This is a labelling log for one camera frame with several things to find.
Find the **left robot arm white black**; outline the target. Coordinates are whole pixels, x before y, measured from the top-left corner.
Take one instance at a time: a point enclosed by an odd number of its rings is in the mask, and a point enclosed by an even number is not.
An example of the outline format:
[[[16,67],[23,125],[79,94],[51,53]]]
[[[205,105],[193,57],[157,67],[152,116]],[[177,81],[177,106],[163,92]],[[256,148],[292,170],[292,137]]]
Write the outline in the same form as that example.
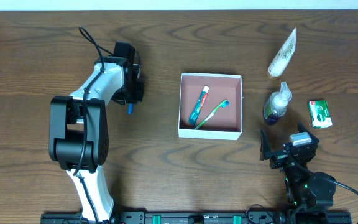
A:
[[[82,211],[43,214],[41,223],[115,223],[114,199],[103,168],[109,149],[106,107],[114,101],[128,105],[132,113],[142,101],[138,54],[131,44],[116,43],[113,52],[95,61],[91,76],[79,89],[51,100],[49,155],[71,177]]]

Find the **white box pink interior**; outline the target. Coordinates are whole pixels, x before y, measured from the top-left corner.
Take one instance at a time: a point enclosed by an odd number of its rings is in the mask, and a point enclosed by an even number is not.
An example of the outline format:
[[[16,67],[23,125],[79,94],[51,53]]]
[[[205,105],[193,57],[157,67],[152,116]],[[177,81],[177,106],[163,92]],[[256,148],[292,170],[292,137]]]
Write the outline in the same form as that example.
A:
[[[209,86],[208,96],[196,124],[188,120],[204,86]],[[219,108],[214,116],[197,130],[212,110],[227,99],[229,105]],[[213,73],[182,73],[178,115],[180,138],[237,140],[243,130],[242,77]]]

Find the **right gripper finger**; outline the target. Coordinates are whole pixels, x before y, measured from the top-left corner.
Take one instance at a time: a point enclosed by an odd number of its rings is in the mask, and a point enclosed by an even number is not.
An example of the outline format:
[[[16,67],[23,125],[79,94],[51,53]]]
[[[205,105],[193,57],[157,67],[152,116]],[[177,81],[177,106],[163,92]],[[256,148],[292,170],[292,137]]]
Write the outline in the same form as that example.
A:
[[[272,149],[267,139],[266,134],[263,130],[260,131],[260,139],[261,139],[261,146],[260,146],[260,160],[267,160],[270,159],[272,156]]]
[[[298,132],[299,132],[299,133],[307,133],[310,137],[313,137],[313,136],[314,136],[310,131],[308,131],[308,130],[304,127],[304,125],[303,125],[301,122],[298,122],[297,128],[298,128]]]

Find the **Colgate toothpaste tube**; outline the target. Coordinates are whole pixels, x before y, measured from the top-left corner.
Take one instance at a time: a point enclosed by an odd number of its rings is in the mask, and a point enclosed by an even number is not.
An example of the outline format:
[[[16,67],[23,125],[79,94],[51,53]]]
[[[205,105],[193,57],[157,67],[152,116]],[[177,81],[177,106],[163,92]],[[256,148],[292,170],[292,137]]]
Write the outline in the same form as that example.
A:
[[[203,104],[208,96],[208,92],[209,92],[209,86],[204,86],[203,90],[200,94],[200,97],[198,98],[198,100],[195,104],[195,107],[189,117],[188,122],[193,126],[196,124],[196,122],[198,120],[198,116],[200,115]]]

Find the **green soap bar pack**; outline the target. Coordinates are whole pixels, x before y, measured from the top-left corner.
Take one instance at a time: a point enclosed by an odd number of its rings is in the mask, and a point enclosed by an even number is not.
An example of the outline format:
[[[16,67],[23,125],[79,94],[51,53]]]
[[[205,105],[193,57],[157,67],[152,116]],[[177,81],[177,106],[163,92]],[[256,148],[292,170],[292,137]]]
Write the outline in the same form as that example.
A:
[[[326,100],[308,102],[312,127],[322,129],[333,125]]]

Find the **clear pump soap bottle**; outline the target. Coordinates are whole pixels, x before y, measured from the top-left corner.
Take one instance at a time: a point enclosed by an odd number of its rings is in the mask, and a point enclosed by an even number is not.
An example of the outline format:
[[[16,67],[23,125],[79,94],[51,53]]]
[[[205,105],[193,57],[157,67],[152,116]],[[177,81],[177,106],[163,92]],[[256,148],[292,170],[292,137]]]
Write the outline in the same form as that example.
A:
[[[269,126],[276,124],[287,111],[292,93],[286,82],[281,82],[280,91],[273,92],[265,102],[263,116]]]

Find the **green toothbrush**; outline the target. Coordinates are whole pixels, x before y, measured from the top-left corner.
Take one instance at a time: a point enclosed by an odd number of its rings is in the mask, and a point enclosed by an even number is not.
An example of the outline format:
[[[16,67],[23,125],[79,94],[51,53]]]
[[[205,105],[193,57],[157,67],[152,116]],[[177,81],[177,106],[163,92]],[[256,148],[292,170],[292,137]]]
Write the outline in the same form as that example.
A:
[[[219,108],[225,108],[227,105],[229,105],[229,101],[227,99],[223,100],[222,102],[220,102],[220,104],[218,104],[213,110],[212,112],[202,121],[200,122],[199,125],[197,125],[194,130],[199,129],[200,127],[202,127],[202,125],[204,125],[207,121],[209,121],[215,114],[215,112],[219,109]]]

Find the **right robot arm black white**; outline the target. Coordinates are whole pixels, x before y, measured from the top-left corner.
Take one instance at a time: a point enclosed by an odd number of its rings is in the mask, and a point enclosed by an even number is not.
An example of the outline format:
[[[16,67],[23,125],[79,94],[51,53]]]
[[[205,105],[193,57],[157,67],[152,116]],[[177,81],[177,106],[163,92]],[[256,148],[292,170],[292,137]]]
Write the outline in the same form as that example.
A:
[[[319,139],[301,123],[298,133],[289,137],[281,151],[273,151],[267,135],[260,132],[260,160],[268,160],[271,169],[285,173],[287,199],[285,211],[274,216],[275,223],[327,223],[328,208],[333,206],[336,191],[334,178],[307,168],[316,155]]]

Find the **blue disposable razor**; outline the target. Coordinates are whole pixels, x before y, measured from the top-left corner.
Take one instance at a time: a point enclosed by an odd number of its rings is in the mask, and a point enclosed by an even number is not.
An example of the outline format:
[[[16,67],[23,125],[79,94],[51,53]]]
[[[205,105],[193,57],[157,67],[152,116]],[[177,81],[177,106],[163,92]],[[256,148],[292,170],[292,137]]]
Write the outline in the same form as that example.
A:
[[[133,108],[134,108],[134,105],[132,103],[130,103],[129,106],[128,106],[128,110],[127,110],[128,114],[133,113]]]

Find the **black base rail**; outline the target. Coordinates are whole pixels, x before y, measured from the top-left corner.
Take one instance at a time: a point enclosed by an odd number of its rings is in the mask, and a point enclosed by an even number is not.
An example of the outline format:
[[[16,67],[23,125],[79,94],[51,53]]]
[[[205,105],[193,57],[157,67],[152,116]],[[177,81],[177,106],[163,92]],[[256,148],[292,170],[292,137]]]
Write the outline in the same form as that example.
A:
[[[246,224],[246,223],[338,223],[352,222],[348,212],[299,213],[286,217],[280,212],[251,210],[244,213],[145,213],[122,212],[99,221],[102,224]]]

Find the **white lotion tube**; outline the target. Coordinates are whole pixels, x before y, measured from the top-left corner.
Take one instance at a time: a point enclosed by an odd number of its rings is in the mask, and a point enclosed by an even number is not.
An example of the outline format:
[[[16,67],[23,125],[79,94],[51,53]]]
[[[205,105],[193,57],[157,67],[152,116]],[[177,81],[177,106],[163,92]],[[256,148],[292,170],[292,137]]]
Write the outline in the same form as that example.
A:
[[[268,66],[267,75],[271,79],[276,79],[282,75],[288,66],[296,50],[296,28],[293,29],[287,40],[281,46],[276,56]]]

